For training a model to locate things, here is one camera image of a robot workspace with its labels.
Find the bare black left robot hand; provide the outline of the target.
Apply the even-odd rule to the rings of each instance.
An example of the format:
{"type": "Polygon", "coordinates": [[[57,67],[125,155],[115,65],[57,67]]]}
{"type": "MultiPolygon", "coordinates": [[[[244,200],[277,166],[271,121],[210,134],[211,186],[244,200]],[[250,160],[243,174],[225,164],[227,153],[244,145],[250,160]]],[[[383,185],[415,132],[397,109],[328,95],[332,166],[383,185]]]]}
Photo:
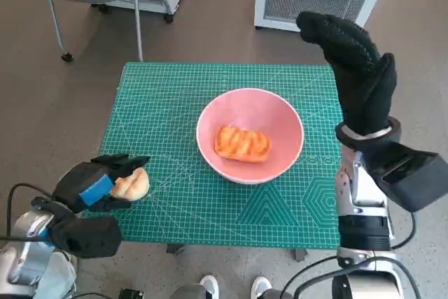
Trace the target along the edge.
{"type": "Polygon", "coordinates": [[[144,172],[148,155],[131,158],[128,154],[101,155],[71,168],[57,183],[52,198],[72,212],[108,212],[129,209],[138,197],[116,195],[118,182],[144,172]]]}

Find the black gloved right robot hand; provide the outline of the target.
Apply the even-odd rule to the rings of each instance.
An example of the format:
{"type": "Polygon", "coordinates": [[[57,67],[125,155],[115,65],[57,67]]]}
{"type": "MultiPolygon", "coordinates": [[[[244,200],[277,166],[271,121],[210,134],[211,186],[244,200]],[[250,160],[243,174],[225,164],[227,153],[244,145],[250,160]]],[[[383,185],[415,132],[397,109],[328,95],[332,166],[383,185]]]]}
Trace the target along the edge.
{"type": "Polygon", "coordinates": [[[381,55],[368,32],[350,20],[303,11],[296,24],[302,40],[318,45],[332,67],[348,129],[363,137],[387,129],[398,79],[394,55],[381,55]]]}

